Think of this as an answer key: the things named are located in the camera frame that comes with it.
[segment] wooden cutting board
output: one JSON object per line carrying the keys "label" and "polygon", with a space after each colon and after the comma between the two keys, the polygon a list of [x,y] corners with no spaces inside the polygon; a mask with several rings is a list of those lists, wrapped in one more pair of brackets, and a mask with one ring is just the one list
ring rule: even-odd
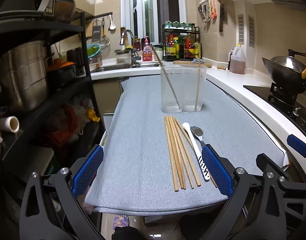
{"label": "wooden cutting board", "polygon": [[[175,60],[173,61],[173,64],[177,64],[177,65],[193,65],[193,66],[198,66],[198,63],[192,63],[191,61],[185,61],[185,60]],[[208,67],[211,68],[212,64],[210,63],[201,63],[202,67]]]}

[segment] stove knob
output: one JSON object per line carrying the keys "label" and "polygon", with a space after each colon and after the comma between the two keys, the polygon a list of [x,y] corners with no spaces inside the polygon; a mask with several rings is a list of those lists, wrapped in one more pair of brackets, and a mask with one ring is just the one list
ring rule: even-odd
{"label": "stove knob", "polygon": [[295,108],[295,111],[292,111],[292,113],[295,115],[295,116],[299,116],[299,114],[297,113],[298,112],[298,110],[300,110],[301,109],[301,107],[296,107]]}

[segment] paper roll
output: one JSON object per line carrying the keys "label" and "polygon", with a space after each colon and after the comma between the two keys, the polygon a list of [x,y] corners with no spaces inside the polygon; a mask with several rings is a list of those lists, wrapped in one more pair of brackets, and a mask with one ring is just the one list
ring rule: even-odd
{"label": "paper roll", "polygon": [[17,133],[19,121],[15,116],[0,118],[0,131]]}

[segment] wok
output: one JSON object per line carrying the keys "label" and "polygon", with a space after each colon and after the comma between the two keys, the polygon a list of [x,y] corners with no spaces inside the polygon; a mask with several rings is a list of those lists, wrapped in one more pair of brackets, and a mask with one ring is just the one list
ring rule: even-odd
{"label": "wok", "polygon": [[279,87],[293,94],[301,94],[306,91],[306,68],[300,72],[266,58],[262,60],[270,77]]}

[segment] chrome faucet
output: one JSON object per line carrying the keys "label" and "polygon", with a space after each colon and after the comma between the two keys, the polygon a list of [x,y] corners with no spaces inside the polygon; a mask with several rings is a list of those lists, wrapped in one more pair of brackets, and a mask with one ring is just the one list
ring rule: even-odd
{"label": "chrome faucet", "polygon": [[138,55],[136,48],[134,48],[134,35],[130,30],[124,30],[121,35],[120,45],[124,45],[124,36],[129,33],[131,36],[131,44],[132,44],[132,54],[131,54],[131,67],[135,65],[137,60],[141,60],[141,57]]}

